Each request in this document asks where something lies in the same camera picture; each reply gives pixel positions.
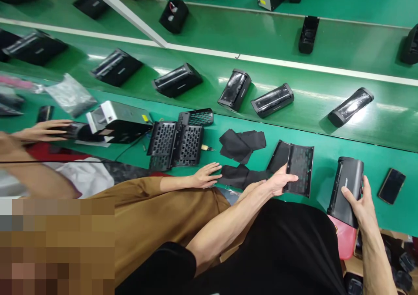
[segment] clear plastic bag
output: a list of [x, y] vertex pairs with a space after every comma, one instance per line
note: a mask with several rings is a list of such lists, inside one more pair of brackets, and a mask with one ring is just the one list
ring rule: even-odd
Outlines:
[[42, 93], [45, 89], [41, 84], [35, 84], [28, 80], [7, 75], [0, 75], [0, 85], [9, 88], [27, 90], [36, 94]]
[[80, 116], [97, 103], [87, 89], [70, 74], [65, 74], [62, 82], [45, 87], [45, 90], [73, 118]]
[[17, 95], [13, 89], [0, 86], [0, 115], [23, 115], [20, 112], [25, 99]]

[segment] green conveyor belt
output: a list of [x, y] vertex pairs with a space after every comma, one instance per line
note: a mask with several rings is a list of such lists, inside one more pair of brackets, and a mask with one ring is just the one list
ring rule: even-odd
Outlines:
[[[18, 33], [30, 31], [28, 28], [11, 25], [5, 29]], [[9, 63], [0, 63], [0, 70], [53, 81], [60, 81], [62, 75], [68, 72], [89, 88], [190, 109], [211, 107], [216, 113], [223, 115], [418, 152], [416, 139], [418, 88], [414, 86], [164, 50], [71, 34], [52, 34], [69, 43], [71, 48], [43, 68], [11, 60]], [[97, 81], [89, 74], [91, 69], [117, 47], [145, 64], [121, 88]], [[184, 62], [190, 63], [200, 72], [204, 83], [177, 98], [167, 98], [156, 92], [151, 85], [151, 80], [181, 66]], [[230, 112], [217, 103], [234, 68], [248, 72], [254, 83], [239, 113]], [[284, 82], [287, 82], [294, 90], [295, 102], [266, 119], [260, 119], [250, 104], [251, 99], [267, 93]], [[359, 87], [369, 89], [374, 94], [374, 101], [356, 114], [345, 126], [339, 129], [333, 127], [324, 118], [328, 112]]]

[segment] black fabric cloth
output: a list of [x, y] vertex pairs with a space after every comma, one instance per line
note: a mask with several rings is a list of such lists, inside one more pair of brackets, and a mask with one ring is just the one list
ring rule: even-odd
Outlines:
[[[166, 251], [167, 258], [157, 260], [153, 255], [133, 273], [134, 279], [128, 278], [123, 294], [346, 294], [337, 244], [325, 213], [272, 199], [225, 262], [191, 278], [196, 264], [182, 259], [181, 252], [169, 257]], [[183, 257], [189, 256], [184, 249]], [[167, 276], [166, 267], [175, 278]]]

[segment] man's hand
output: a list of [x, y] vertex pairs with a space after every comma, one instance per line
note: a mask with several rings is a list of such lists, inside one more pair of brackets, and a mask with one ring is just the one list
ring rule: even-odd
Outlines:
[[211, 174], [221, 168], [222, 166], [215, 162], [205, 165], [195, 174], [186, 176], [187, 182], [185, 188], [208, 188], [213, 186], [217, 182], [217, 179], [222, 177], [222, 174]]
[[288, 182], [296, 182], [299, 179], [297, 175], [286, 174], [286, 167], [287, 163], [274, 173], [267, 182], [260, 186], [271, 192], [272, 197], [283, 195], [283, 187]]
[[357, 217], [358, 224], [362, 233], [379, 233], [378, 220], [376, 218], [376, 212], [374, 210], [373, 199], [371, 197], [371, 187], [367, 176], [363, 177], [363, 197], [356, 200], [353, 194], [347, 187], [342, 187], [341, 191], [345, 199], [350, 203], [353, 208], [353, 212]]
[[65, 134], [66, 131], [51, 130], [53, 127], [67, 127], [70, 126], [72, 120], [50, 120], [46, 122], [37, 123], [34, 127], [24, 129], [23, 131], [12, 134], [13, 137], [21, 141], [63, 141], [66, 140], [62, 137], [52, 137], [49, 135]]

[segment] smartphone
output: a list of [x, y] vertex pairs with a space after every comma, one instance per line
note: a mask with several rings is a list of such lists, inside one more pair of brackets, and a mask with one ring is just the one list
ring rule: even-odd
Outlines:
[[402, 186], [404, 185], [406, 176], [401, 172], [390, 169], [388, 176], [384, 180], [382, 187], [378, 193], [378, 197], [388, 204], [394, 204], [398, 197]]
[[46, 122], [46, 121], [51, 120], [53, 112], [54, 112], [54, 107], [51, 105], [44, 105], [40, 107], [36, 123]]

